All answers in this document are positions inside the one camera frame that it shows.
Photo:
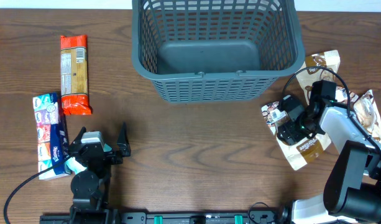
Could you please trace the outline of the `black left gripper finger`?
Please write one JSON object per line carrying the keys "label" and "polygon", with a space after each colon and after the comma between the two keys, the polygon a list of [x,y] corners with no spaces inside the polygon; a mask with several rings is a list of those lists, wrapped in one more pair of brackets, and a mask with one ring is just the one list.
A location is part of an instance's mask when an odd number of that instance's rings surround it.
{"label": "black left gripper finger", "polygon": [[83,126],[81,129],[80,129],[80,132],[78,133],[78,135],[74,138],[74,140],[72,141],[71,145],[74,146],[74,145],[79,145],[81,144],[81,139],[84,135],[84,133],[86,132],[86,128]]}
{"label": "black left gripper finger", "polygon": [[117,139],[118,152],[121,153],[122,157],[131,156],[131,146],[127,137],[127,125],[123,122],[118,139]]}

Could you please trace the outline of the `teal white wipes pouch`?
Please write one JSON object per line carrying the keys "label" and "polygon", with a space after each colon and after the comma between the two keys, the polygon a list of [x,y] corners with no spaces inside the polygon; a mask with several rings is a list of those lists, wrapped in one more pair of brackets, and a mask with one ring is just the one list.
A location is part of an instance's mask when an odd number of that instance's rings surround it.
{"label": "teal white wipes pouch", "polygon": [[104,161],[110,152],[112,147],[107,144],[103,146],[100,143],[70,145],[68,148],[70,158],[67,160],[67,165],[75,174],[79,174]]}

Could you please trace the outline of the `Kleenex tissue multipack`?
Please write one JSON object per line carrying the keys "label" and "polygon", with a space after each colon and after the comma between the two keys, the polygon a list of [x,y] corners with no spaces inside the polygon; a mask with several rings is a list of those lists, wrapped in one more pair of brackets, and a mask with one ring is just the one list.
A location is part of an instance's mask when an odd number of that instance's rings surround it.
{"label": "Kleenex tissue multipack", "polygon": [[37,156],[40,180],[68,176],[66,165],[68,139],[64,115],[57,93],[47,93],[32,99],[37,127]]}

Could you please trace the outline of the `red orange cracker pack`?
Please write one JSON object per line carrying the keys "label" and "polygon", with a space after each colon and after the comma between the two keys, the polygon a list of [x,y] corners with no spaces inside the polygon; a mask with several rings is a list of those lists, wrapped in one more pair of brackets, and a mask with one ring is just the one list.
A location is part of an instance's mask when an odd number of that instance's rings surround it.
{"label": "red orange cracker pack", "polygon": [[87,35],[60,37],[62,108],[65,115],[91,115]]}

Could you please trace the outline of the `beige brown bread bag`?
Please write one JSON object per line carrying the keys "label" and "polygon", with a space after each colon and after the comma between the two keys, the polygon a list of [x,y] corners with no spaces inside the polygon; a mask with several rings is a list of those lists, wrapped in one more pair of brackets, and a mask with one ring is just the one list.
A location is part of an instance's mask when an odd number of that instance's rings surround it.
{"label": "beige brown bread bag", "polygon": [[[312,84],[320,80],[335,81],[334,72],[338,71],[340,56],[337,50],[313,54],[305,58],[302,72],[296,76],[300,88],[305,95],[305,101],[310,102]],[[317,134],[312,139],[297,136],[294,143],[287,143],[278,133],[279,127],[287,123],[288,113],[275,109],[277,117],[270,128],[293,170],[299,170],[321,155],[331,144],[327,134]]]}

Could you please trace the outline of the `clear brown pastry bag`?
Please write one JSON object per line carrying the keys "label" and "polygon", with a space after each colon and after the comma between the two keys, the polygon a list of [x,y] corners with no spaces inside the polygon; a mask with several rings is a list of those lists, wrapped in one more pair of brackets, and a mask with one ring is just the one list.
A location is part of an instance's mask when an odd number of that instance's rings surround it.
{"label": "clear brown pastry bag", "polygon": [[354,103],[354,111],[360,124],[381,144],[381,117],[372,90]]}

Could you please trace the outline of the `bread bag with grain print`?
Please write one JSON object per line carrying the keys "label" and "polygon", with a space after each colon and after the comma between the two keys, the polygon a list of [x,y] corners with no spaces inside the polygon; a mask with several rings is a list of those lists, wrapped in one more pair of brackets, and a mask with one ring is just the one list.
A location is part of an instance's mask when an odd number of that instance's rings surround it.
{"label": "bread bag with grain print", "polygon": [[289,117],[285,111],[280,111],[278,109],[279,102],[274,101],[273,103],[268,103],[261,108],[262,116],[265,123],[271,130],[273,135],[277,134],[277,128],[289,120]]}

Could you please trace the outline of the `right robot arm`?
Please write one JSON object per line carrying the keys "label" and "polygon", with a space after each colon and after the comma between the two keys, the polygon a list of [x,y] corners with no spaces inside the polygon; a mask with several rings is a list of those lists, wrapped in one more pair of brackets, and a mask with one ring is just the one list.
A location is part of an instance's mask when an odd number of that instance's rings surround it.
{"label": "right robot arm", "polygon": [[279,109],[290,115],[278,135],[293,143],[298,136],[327,134],[339,157],[322,198],[297,200],[277,217],[279,223],[381,223],[381,146],[362,129],[347,106],[320,96],[304,107],[286,96]]}

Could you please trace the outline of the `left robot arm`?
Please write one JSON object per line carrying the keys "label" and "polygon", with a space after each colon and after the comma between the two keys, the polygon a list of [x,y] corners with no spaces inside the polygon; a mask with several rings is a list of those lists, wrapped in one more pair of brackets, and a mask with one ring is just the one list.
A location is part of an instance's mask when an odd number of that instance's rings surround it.
{"label": "left robot arm", "polygon": [[127,125],[122,124],[117,149],[104,150],[101,132],[87,132],[83,127],[68,153],[85,167],[71,181],[73,205],[70,208],[70,223],[120,223],[117,209],[109,208],[111,167],[123,163],[124,157],[131,155],[127,138]]}

